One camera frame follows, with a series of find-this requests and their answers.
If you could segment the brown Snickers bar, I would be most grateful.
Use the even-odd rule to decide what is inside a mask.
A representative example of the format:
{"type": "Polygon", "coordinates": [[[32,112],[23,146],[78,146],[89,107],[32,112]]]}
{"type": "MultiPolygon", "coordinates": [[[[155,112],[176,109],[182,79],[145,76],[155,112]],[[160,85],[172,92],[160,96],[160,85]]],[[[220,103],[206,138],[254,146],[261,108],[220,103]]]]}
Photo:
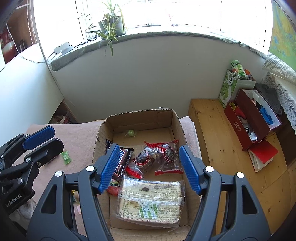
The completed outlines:
{"type": "Polygon", "coordinates": [[[130,158],[134,152],[133,148],[120,147],[119,161],[111,178],[111,183],[120,182],[125,173],[126,167],[130,162],[130,158]]]}

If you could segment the round jelly cup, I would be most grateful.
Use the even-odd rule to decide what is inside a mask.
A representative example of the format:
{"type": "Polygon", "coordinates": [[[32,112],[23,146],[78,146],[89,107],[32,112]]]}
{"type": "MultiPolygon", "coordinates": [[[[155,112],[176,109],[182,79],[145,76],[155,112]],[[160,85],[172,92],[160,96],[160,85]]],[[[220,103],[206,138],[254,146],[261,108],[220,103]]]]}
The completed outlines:
{"type": "Polygon", "coordinates": [[[109,183],[109,186],[108,186],[108,188],[107,188],[107,192],[108,192],[110,195],[118,196],[118,193],[119,193],[120,187],[121,187],[121,182],[120,182],[120,181],[116,181],[116,180],[114,180],[114,179],[111,179],[111,181],[110,181],[110,183],[109,183]]]}

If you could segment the green candy wrapper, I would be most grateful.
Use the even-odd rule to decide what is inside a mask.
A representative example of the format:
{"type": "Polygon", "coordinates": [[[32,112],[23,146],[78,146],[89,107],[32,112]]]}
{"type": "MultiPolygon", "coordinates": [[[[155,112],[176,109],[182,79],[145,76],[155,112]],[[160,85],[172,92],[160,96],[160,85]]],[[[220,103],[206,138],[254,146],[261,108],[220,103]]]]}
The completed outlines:
{"type": "Polygon", "coordinates": [[[65,165],[68,165],[68,164],[72,161],[72,159],[71,159],[70,156],[69,156],[68,151],[63,151],[63,152],[61,153],[61,156],[62,156],[62,158],[63,158],[63,160],[64,160],[65,165]]]}

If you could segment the pale green candy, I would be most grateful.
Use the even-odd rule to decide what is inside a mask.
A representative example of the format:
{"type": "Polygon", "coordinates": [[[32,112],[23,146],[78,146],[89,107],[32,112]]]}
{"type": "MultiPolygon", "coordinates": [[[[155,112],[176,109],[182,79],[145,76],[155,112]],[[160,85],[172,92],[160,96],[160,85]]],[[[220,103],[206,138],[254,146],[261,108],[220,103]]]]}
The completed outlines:
{"type": "Polygon", "coordinates": [[[136,136],[136,131],[133,129],[129,129],[125,132],[125,137],[135,137],[136,136]]]}

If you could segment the pink wafer packet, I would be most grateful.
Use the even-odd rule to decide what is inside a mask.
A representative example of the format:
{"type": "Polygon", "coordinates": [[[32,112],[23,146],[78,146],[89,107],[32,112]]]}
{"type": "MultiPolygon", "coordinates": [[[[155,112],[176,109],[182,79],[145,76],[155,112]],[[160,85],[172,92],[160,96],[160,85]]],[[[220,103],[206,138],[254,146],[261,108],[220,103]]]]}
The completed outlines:
{"type": "Polygon", "coordinates": [[[77,205],[76,208],[77,208],[78,213],[81,214],[82,212],[81,212],[81,207],[80,207],[80,205],[77,205]]]}

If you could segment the large cracker packet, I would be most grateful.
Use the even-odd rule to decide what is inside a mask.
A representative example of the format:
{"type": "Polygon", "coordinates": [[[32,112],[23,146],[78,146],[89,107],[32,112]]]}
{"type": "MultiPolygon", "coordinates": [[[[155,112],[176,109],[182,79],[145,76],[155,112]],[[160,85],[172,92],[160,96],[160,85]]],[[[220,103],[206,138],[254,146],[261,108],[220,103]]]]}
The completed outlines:
{"type": "Polygon", "coordinates": [[[147,181],[125,176],[115,216],[139,225],[175,228],[180,224],[184,204],[184,181],[147,181]]]}

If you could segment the red-edged dried fruit bag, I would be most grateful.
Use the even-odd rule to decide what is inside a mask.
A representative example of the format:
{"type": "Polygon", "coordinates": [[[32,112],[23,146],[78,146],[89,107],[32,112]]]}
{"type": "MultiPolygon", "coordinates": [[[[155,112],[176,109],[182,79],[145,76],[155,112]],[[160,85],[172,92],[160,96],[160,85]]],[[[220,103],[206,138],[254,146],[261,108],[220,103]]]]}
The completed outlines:
{"type": "Polygon", "coordinates": [[[160,156],[160,151],[145,147],[137,156],[129,161],[125,170],[126,175],[137,179],[143,179],[144,174],[147,173],[160,156]]]}

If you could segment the brown round pastry packet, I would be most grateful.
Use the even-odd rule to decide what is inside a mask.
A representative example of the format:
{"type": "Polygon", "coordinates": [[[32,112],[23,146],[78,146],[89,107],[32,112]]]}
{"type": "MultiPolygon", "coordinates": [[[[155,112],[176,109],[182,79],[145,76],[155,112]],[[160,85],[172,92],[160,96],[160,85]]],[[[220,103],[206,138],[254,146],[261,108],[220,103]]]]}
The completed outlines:
{"type": "Polygon", "coordinates": [[[74,202],[80,203],[78,190],[72,190],[72,199],[74,202]]]}

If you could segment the open cardboard box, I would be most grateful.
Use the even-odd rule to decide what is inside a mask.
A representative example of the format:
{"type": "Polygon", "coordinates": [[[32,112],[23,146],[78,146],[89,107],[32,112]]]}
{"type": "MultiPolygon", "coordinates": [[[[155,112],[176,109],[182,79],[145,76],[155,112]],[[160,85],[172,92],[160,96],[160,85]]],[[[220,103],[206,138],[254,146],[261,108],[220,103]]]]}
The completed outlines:
{"type": "Polygon", "coordinates": [[[108,117],[100,126],[93,158],[108,144],[120,147],[110,191],[99,196],[114,240],[185,240],[200,205],[181,164],[180,147],[200,157],[194,123],[172,109],[108,117]]]}

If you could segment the red booklet on floor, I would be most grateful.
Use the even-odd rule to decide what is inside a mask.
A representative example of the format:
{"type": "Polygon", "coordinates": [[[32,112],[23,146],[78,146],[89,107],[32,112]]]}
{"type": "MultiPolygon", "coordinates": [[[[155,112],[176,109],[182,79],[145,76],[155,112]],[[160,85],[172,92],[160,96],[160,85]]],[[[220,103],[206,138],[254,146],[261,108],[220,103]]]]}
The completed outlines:
{"type": "Polygon", "coordinates": [[[253,164],[255,173],[258,173],[268,165],[278,153],[278,150],[267,140],[252,145],[248,149],[248,154],[253,164]]]}

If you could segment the green gift bag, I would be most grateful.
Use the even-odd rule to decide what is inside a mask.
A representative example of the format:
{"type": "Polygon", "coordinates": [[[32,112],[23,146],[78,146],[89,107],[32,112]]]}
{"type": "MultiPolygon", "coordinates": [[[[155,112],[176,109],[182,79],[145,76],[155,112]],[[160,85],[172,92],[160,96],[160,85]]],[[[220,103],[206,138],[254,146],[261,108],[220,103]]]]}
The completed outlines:
{"type": "Polygon", "coordinates": [[[227,69],[218,100],[223,108],[236,99],[240,89],[254,89],[256,80],[251,73],[244,69],[238,60],[231,61],[231,68],[227,69]]]}

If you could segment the white lace tablecloth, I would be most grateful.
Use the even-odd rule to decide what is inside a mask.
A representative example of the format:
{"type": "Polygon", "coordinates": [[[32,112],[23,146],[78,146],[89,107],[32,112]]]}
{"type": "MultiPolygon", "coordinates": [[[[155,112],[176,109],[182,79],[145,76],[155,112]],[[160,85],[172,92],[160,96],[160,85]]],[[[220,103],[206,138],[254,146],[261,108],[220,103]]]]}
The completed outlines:
{"type": "Polygon", "coordinates": [[[295,132],[295,84],[268,72],[262,82],[276,89],[277,97],[295,132]]]}

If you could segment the white power adapter box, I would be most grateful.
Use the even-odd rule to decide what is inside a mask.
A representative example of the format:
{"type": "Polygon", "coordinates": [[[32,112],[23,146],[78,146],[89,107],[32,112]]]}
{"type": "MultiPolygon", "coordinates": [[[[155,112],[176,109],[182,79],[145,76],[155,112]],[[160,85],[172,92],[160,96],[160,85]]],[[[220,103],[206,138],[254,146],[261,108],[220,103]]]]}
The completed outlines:
{"type": "Polygon", "coordinates": [[[66,54],[73,50],[73,46],[69,44],[69,42],[65,42],[63,45],[60,45],[54,49],[55,54],[66,54]]]}

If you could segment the wooden shelf cabinet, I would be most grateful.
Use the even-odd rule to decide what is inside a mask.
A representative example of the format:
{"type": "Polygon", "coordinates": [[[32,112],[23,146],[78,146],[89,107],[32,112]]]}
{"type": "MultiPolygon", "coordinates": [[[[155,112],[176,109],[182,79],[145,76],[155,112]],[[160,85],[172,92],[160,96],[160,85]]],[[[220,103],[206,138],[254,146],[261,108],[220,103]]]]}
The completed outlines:
{"type": "Polygon", "coordinates": [[[1,51],[4,62],[37,43],[32,20],[32,1],[22,1],[1,28],[1,51]]]}

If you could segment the potted spider plant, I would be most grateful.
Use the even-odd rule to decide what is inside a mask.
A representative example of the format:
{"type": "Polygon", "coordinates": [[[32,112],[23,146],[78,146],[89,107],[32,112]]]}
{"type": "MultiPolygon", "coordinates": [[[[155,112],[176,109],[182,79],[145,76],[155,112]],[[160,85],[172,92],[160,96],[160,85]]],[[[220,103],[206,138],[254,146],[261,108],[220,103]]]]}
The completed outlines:
{"type": "Polygon", "coordinates": [[[118,43],[118,37],[126,34],[125,21],[123,12],[118,3],[112,1],[102,2],[107,7],[107,13],[103,15],[103,19],[98,22],[89,24],[86,33],[94,34],[106,41],[106,47],[109,47],[111,57],[114,55],[113,44],[118,43]]]}

